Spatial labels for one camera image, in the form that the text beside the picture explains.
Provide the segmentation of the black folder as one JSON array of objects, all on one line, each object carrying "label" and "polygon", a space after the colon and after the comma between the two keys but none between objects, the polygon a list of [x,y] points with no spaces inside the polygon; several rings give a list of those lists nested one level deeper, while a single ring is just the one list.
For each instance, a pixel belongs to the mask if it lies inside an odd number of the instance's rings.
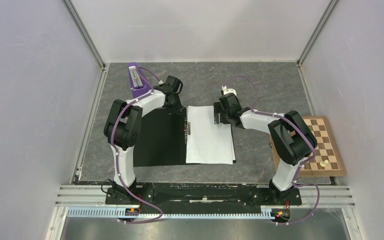
[{"label": "black folder", "polygon": [[142,118],[139,139],[134,146],[134,167],[209,165],[187,164],[184,138],[184,118],[181,114],[169,114],[165,108],[156,109]]}]

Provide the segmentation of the white paper sheets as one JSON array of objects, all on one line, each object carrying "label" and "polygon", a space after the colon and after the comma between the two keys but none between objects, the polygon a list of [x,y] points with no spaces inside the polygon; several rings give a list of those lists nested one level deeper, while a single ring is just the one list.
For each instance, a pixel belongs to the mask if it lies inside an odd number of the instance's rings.
[{"label": "white paper sheets", "polygon": [[232,128],[214,123],[212,106],[188,106],[187,164],[232,165],[236,160]]}]

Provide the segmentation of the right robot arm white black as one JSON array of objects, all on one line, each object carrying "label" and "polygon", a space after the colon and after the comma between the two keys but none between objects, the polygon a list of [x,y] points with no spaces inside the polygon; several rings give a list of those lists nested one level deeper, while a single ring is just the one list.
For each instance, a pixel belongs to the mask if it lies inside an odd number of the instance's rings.
[{"label": "right robot arm white black", "polygon": [[214,103],[215,124],[230,124],[239,129],[269,134],[280,158],[278,168],[269,182],[269,199],[282,204],[295,188],[300,168],[316,156],[318,142],[295,110],[268,113],[242,107],[236,94],[223,90]]}]

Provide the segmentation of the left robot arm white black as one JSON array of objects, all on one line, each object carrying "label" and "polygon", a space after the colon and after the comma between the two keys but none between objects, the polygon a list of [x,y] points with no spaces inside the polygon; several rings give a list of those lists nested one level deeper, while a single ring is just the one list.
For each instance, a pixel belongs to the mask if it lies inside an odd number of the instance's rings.
[{"label": "left robot arm white black", "polygon": [[137,198],[135,167],[180,166],[186,163],[186,110],[174,76],[129,101],[116,99],[104,126],[115,174],[112,189],[125,204]]}]

